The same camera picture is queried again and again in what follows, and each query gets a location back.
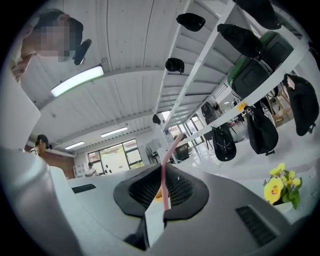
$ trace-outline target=window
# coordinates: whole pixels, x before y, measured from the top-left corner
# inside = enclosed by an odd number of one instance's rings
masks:
[[[117,173],[144,166],[135,139],[88,154],[98,173]]]

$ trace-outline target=black chair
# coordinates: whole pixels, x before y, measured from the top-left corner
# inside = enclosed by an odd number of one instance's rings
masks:
[[[189,148],[188,143],[183,144],[181,146],[178,146],[175,149],[175,158],[180,162],[188,159],[189,158],[189,150],[188,150],[188,148]]]

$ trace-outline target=baseball cap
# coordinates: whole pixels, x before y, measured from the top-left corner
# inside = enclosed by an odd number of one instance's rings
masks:
[[[43,141],[45,143],[45,148],[48,150],[48,149],[52,149],[52,146],[51,144],[49,144],[49,140],[47,138],[46,135],[44,134],[40,134],[38,135],[38,137],[36,138],[37,141]]]

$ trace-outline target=ceiling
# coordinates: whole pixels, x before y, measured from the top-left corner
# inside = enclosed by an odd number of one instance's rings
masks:
[[[186,0],[56,0],[57,8],[81,21],[91,39],[82,65],[34,57],[21,86],[40,109],[32,137],[46,134],[55,149],[84,141],[80,150],[151,126],[168,49]],[[102,64],[105,76],[54,98],[51,89]],[[122,127],[128,130],[102,138]]]
[[[57,63],[35,56],[21,86],[39,108],[41,117],[31,137],[46,134],[56,150],[84,141],[81,150],[150,129],[153,112],[175,105],[208,38],[224,12],[227,0],[55,0],[57,8],[81,21],[83,40],[91,39],[83,64]],[[191,32],[176,17],[190,12],[205,18],[204,27]],[[226,23],[250,29],[235,7]],[[183,74],[167,72],[168,57],[185,63]],[[188,86],[167,127],[186,122],[226,81],[240,57],[219,34]],[[102,65],[104,76],[54,98],[51,89],[66,79]],[[127,127],[102,138],[101,134]]]

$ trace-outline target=plant pot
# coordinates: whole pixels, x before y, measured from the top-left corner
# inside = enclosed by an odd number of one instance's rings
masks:
[[[293,208],[293,205],[291,202],[285,202],[278,205],[274,205],[273,207],[276,208],[280,213],[285,215]]]

